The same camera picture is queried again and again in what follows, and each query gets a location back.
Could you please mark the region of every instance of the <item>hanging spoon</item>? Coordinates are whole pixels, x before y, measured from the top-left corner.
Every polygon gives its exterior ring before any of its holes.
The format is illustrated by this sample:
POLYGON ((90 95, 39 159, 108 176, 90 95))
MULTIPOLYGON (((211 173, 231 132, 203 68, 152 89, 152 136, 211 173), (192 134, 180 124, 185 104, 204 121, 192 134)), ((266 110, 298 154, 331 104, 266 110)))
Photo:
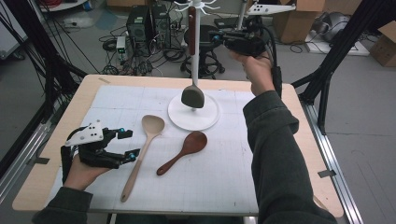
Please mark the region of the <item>hanging spoon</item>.
POLYGON ((140 165, 142 164, 142 160, 146 154, 151 140, 163 131, 163 128, 165 127, 165 122, 159 117, 153 115, 146 115, 142 118, 142 126, 145 130, 147 140, 145 145, 143 145, 142 150, 140 150, 140 155, 136 161, 136 164, 134 165, 134 169, 132 170, 128 181, 126 182, 125 187, 122 191, 121 201, 123 203, 126 202, 126 200, 129 198, 129 195, 131 194, 132 188, 134 187, 134 182, 136 181, 136 177, 140 169, 140 165))
POLYGON ((161 166, 157 170, 157 175, 165 174, 166 171, 168 171, 172 167, 172 165, 175 164, 175 162, 183 156, 201 151, 206 146, 206 143, 207 138, 204 133, 197 131, 190 133, 184 140, 183 148, 181 149, 181 151, 172 160, 161 166))

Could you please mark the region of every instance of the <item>human hand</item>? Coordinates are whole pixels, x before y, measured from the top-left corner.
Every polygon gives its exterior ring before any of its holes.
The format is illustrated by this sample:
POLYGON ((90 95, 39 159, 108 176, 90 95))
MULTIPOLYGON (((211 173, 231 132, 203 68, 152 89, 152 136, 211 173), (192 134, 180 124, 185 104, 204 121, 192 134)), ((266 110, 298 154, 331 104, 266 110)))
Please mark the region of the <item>human hand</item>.
POLYGON ((109 171, 108 168, 103 167, 91 167, 85 163, 83 163, 79 159, 79 155, 77 154, 74 159, 72 166, 69 171, 69 175, 67 176, 66 181, 64 182, 64 187, 70 189, 78 189, 85 190, 93 181, 101 174, 109 171))
POLYGON ((268 59, 268 53, 264 52, 262 56, 253 58, 230 51, 231 56, 244 66, 247 78, 251 82, 251 91, 255 96, 265 91, 274 91, 274 83, 271 75, 271 62, 268 59))

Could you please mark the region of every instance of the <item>dark wooden spoon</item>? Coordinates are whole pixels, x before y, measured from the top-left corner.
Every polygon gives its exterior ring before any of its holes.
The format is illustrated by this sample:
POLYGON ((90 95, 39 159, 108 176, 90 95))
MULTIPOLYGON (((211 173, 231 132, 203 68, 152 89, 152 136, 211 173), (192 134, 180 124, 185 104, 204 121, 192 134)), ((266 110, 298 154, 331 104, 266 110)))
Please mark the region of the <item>dark wooden spoon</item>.
POLYGON ((189 155, 191 153, 199 152, 206 146, 207 138, 204 133, 195 131, 187 135, 186 139, 183 143, 183 148, 181 151, 169 162, 164 164, 157 170, 157 175, 165 174, 175 162, 185 155, 189 155))

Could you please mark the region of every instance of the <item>white paper sheet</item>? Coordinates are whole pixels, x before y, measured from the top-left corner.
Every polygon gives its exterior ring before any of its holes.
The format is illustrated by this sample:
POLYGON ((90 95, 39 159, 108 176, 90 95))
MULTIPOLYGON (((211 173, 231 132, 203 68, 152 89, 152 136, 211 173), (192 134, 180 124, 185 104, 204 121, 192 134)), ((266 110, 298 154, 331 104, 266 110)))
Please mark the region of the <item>white paper sheet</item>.
MULTIPOLYGON (((123 153, 141 148, 146 141, 141 119, 147 114, 163 118, 165 128, 151 142, 128 201, 122 203, 120 196, 134 167, 132 162, 99 176, 87 188, 94 194, 91 210, 257 215, 250 171, 252 153, 242 112, 243 106, 253 98, 250 92, 204 91, 218 101, 222 112, 219 121, 204 130, 208 139, 206 147, 178 160, 166 174, 156 175, 157 169, 181 150, 190 133, 174 125, 167 115, 169 102, 181 91, 103 86, 97 92, 81 126, 99 119, 102 127, 134 131, 132 138, 112 140, 107 151, 123 153)), ((49 200, 61 185, 60 168, 49 200)))

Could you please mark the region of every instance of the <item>spoon handle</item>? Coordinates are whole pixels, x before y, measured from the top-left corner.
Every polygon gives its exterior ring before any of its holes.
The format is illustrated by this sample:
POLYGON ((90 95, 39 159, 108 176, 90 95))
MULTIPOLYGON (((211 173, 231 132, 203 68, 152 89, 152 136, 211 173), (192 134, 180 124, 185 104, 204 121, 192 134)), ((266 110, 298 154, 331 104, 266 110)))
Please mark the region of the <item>spoon handle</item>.
POLYGON ((170 160, 169 162, 158 168, 157 175, 165 174, 173 166, 173 164, 175 164, 175 162, 183 156, 184 154, 178 153, 172 160, 170 160))
POLYGON ((142 150, 140 150, 140 155, 136 161, 136 164, 134 165, 134 169, 132 170, 131 174, 129 175, 128 180, 125 183, 125 187, 121 194, 121 201, 123 203, 125 203, 128 200, 129 195, 131 194, 132 189, 134 188, 134 182, 136 181, 137 174, 139 173, 139 169, 142 164, 142 160, 146 155, 146 151, 147 151, 147 149, 149 147, 149 143, 151 142, 152 139, 153 139, 153 137, 151 136, 151 137, 148 137, 148 139, 146 140, 145 145, 143 146, 142 150))

